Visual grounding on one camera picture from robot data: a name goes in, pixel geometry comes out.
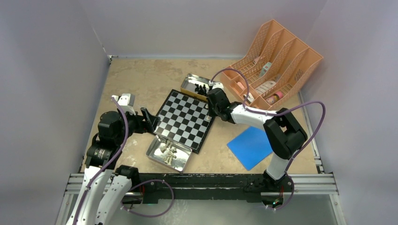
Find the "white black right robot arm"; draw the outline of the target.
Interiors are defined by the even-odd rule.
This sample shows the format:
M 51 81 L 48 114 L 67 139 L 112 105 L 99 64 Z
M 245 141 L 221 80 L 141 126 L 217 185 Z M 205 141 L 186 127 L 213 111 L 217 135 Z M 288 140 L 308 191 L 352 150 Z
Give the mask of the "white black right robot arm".
M 245 124 L 265 132 L 273 151 L 271 162 L 264 172 L 263 184 L 270 191 L 282 184 L 282 178 L 293 155 L 303 147 L 307 134 L 294 115 L 286 108 L 266 111 L 230 102 L 223 89 L 207 93 L 210 116 L 232 124 Z

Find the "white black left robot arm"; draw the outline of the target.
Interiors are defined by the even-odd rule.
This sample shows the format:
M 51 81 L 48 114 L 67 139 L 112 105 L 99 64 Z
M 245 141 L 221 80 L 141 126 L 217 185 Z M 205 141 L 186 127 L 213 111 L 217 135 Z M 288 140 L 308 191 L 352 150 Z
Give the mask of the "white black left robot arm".
M 133 133 L 153 133 L 160 118 L 141 108 L 109 111 L 101 115 L 98 133 L 86 153 L 84 180 L 68 225 L 106 225 L 121 205 L 124 195 L 139 188 L 138 169 L 116 162 Z

